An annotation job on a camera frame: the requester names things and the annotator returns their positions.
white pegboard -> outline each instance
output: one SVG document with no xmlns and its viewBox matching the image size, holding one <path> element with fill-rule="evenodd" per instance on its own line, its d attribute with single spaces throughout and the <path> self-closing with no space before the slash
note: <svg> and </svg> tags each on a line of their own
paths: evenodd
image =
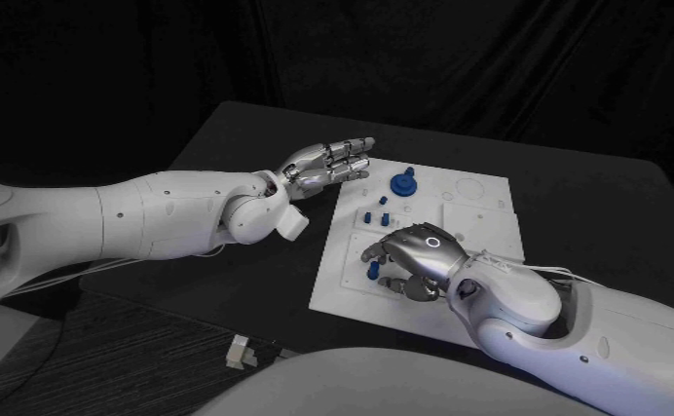
<svg viewBox="0 0 674 416">
<path fill-rule="evenodd" d="M 390 191 L 390 178 L 409 166 L 415 168 L 419 188 L 412 197 L 399 197 Z M 445 301 L 415 302 L 389 291 L 366 277 L 367 264 L 360 257 L 389 232 L 412 223 L 429 222 L 451 234 L 461 234 L 466 251 L 487 248 L 524 261 L 508 179 L 376 158 L 370 158 L 367 171 L 367 179 L 341 184 L 308 307 L 475 347 Z M 379 204 L 382 196 L 389 199 L 384 206 Z M 364 223 L 367 211 L 371 212 L 369 224 Z M 390 213 L 389 227 L 380 226 L 383 212 Z M 380 277 L 407 278 L 409 275 L 394 263 L 380 267 Z"/>
</svg>

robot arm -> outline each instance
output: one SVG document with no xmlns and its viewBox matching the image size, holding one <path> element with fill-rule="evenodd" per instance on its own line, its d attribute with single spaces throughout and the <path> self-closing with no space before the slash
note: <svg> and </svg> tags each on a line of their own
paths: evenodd
<svg viewBox="0 0 674 416">
<path fill-rule="evenodd" d="M 73 263 L 204 254 L 256 243 L 273 229 L 292 241 L 310 221 L 291 202 L 367 177 L 373 143 L 314 145 L 276 172 L 176 170 L 105 187 L 0 186 L 0 297 Z"/>
<path fill-rule="evenodd" d="M 468 256 L 425 223 L 376 243 L 363 261 L 394 261 L 410 273 L 380 284 L 418 301 L 439 290 L 481 350 L 570 396 L 616 415 L 671 414 L 674 309 L 579 281 L 550 282 L 487 253 Z M 557 318 L 562 337 L 546 337 Z"/>
</svg>

gray tabletop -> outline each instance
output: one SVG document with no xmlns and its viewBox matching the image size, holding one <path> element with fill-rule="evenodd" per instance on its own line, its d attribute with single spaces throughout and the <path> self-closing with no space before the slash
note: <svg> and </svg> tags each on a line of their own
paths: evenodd
<svg viewBox="0 0 674 416">
<path fill-rule="evenodd" d="M 674 306 L 674 190 L 641 160 L 223 102 L 170 170 L 275 170 L 299 148 L 373 136 L 371 157 L 508 177 L 527 261 L 564 266 Z M 86 290 L 214 323 L 297 351 L 419 351 L 526 380 L 478 350 L 311 311 L 310 296 L 338 187 L 297 203 L 310 225 L 213 258 L 147 261 L 83 277 Z"/>
</svg>

gray carpet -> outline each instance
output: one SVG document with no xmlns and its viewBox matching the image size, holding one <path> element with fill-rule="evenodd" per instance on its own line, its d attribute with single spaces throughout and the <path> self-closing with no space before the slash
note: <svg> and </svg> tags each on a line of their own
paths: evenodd
<svg viewBox="0 0 674 416">
<path fill-rule="evenodd" d="M 63 328 L 40 320 L 0 362 L 0 414 L 191 414 L 279 355 L 279 346 L 252 339 L 258 368 L 226 367 L 233 335 L 85 292 Z"/>
</svg>

black backdrop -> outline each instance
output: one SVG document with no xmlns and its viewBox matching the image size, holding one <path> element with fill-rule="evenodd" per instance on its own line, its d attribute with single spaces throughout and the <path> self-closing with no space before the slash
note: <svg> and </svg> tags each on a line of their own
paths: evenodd
<svg viewBox="0 0 674 416">
<path fill-rule="evenodd" d="M 671 177 L 672 37 L 672 0 L 0 0 L 0 183 L 164 169 L 225 99 Z"/>
</svg>

